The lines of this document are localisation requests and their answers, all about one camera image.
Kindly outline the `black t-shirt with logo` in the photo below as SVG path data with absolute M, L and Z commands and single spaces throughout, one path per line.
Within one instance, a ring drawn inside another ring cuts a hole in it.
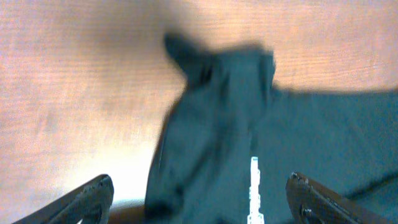
M 290 223 L 285 184 L 301 172 L 397 221 L 397 92 L 292 91 L 273 85 L 259 45 L 220 52 L 164 37 L 187 89 L 150 167 L 149 223 L 246 223 L 249 191 L 266 223 Z

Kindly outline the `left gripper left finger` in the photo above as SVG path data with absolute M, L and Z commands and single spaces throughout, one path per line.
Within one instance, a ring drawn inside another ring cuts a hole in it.
M 101 174 L 14 224 L 107 224 L 113 195 L 111 177 Z

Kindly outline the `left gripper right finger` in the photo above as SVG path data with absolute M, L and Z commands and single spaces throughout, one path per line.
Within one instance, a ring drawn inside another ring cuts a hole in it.
M 290 175 L 285 191 L 296 223 L 392 223 L 299 172 Z

